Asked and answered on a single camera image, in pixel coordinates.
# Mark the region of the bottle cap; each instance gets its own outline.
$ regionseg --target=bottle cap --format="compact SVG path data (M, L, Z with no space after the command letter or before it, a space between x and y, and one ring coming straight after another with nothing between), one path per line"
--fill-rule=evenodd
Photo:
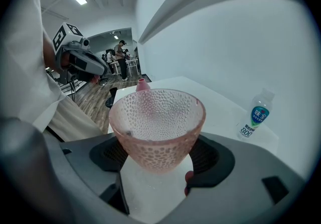
M271 91L267 90L266 88L263 88L263 89L262 89L262 94L263 94L264 97L265 97L266 99L268 99L269 101L272 101L273 98L274 98L274 96L275 96L274 93L272 93Z

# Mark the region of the bowl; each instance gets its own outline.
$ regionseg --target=bowl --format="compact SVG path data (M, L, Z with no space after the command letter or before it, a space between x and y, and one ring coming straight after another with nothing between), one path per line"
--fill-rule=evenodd
M110 110L109 122L131 158L153 173L173 170L190 152L206 117L194 96L171 89L129 94Z

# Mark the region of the standing person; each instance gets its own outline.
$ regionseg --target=standing person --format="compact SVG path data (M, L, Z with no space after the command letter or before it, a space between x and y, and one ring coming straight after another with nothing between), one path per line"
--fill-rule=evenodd
M120 40L119 44L115 46L116 60L119 63L120 71L121 71L121 78L123 81L128 80L125 54L122 52L122 49L121 49L121 47L125 44L126 44L126 42L124 40Z
M0 25L1 116L19 118L63 141L100 136L100 128L46 74L46 66L61 70L43 29L40 6L40 0L12 0ZM70 64L69 53L62 55L61 64Z
M114 69L113 69L113 67L112 67L112 65L111 65L113 59L114 59L114 56L113 56L113 55L111 54L111 52L109 51L109 52L107 53L107 64L108 64L108 67L109 67L109 69L110 69L111 74L116 75L116 73L114 73Z

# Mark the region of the brown shirt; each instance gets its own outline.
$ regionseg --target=brown shirt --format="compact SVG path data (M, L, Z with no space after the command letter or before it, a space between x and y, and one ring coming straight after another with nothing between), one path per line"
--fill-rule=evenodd
M120 45L116 45L115 48L114 48L114 50L115 50L116 60L124 59L123 56L118 56L118 55L117 55L117 52L122 54L122 49L121 49L121 46L120 46Z

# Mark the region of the human hand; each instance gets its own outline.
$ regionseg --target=human hand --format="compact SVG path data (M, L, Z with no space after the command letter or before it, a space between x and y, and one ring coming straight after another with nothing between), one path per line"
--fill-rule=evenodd
M66 52L61 56L61 66L67 67L70 64L69 61L70 53ZM96 84L99 81L99 75L94 75L94 77L91 79L90 83Z
M191 177L194 176L194 171L190 170L185 174L185 181L187 182ZM189 194L189 190L187 189L187 187L185 187L184 190L185 196L187 196Z

